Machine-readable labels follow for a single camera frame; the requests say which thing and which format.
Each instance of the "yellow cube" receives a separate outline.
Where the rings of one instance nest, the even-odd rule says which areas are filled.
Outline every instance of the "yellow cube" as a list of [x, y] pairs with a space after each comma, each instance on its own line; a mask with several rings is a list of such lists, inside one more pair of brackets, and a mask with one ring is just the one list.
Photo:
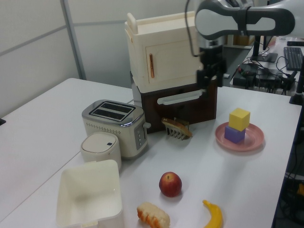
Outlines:
[[242, 131], [249, 126], [250, 112], [237, 108], [229, 114], [229, 127]]

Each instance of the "keyboard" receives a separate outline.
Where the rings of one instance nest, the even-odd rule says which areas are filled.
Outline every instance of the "keyboard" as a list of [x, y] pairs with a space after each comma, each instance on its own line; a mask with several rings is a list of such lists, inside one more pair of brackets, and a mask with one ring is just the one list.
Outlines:
[[303, 61], [303, 53], [299, 47], [284, 47], [284, 56], [287, 70], [300, 71]]

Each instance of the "purple cube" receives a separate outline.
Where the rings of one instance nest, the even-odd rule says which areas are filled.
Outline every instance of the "purple cube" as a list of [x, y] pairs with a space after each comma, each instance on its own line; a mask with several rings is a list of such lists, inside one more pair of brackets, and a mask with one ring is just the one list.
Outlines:
[[237, 129], [229, 127], [228, 125], [225, 127], [225, 139], [232, 141], [233, 143], [238, 143], [245, 139], [245, 131], [246, 129], [242, 130], [241, 132]]

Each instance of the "toy block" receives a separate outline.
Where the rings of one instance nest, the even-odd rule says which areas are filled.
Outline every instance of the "toy block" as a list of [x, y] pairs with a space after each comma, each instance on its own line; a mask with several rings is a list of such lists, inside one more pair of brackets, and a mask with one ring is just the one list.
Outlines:
[[249, 126], [250, 112], [237, 108], [229, 114], [229, 127], [243, 131]]
[[245, 139], [245, 132], [246, 132], [246, 129], [244, 129], [240, 132], [227, 125], [225, 127], [224, 138], [228, 139], [229, 141], [232, 141], [233, 143], [238, 143]]

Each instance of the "pink plate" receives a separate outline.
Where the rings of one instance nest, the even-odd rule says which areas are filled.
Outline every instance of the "pink plate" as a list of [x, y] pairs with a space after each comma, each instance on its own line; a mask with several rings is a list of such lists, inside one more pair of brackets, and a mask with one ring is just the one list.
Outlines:
[[253, 124], [249, 124], [246, 128], [245, 139], [239, 143], [233, 143], [224, 138], [225, 127], [227, 125], [228, 122], [223, 123], [215, 130], [215, 137], [223, 147], [234, 151], [251, 151], [257, 149], [264, 141], [264, 133], [262, 130]]

